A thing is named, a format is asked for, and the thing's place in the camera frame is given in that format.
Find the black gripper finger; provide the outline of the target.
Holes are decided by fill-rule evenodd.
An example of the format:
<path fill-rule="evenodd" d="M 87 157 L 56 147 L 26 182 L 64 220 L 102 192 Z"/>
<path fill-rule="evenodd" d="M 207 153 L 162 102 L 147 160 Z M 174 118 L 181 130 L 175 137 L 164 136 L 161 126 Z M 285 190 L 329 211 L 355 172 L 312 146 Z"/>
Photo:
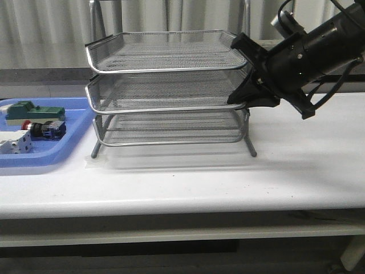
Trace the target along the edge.
<path fill-rule="evenodd" d="M 265 48 L 253 41 L 245 33 L 237 35 L 233 39 L 230 48 L 240 51 L 254 67 L 263 66 L 268 55 L 268 51 Z"/>
<path fill-rule="evenodd" d="M 227 100 L 227 104 L 241 103 L 244 103 L 246 108 L 276 107 L 280 104 L 280 98 L 275 96 L 264 84 L 258 83 L 256 72 L 250 72 Z"/>

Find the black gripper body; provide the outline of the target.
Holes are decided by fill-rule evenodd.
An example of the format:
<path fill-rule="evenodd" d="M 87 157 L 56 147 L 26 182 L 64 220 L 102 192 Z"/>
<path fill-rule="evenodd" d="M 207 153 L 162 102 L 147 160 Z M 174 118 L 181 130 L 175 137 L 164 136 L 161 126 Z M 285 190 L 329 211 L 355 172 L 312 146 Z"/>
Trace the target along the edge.
<path fill-rule="evenodd" d="M 275 105 L 288 101 L 307 119 L 315 115 L 314 105 L 302 87 L 316 80 L 311 33 L 294 33 L 271 50 L 255 44 L 254 85 Z"/>

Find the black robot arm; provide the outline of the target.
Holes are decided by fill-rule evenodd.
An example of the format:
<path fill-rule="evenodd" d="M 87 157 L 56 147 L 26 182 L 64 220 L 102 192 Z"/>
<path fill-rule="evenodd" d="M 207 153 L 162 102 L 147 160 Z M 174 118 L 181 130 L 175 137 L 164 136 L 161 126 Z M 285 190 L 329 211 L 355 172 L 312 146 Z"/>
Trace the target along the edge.
<path fill-rule="evenodd" d="M 280 8 L 273 25 L 284 40 L 271 50 L 245 33 L 234 38 L 231 48 L 243 53 L 251 69 L 227 103 L 244 103 L 247 108 L 276 107 L 284 99 L 302 119 L 314 116 L 341 88 L 351 70 L 364 62 L 364 1 L 355 1 L 348 8 L 337 1 L 333 4 L 340 12 L 309 33 Z M 345 71 L 333 88 L 312 104 L 317 89 L 305 94 L 303 86 L 341 67 Z"/>

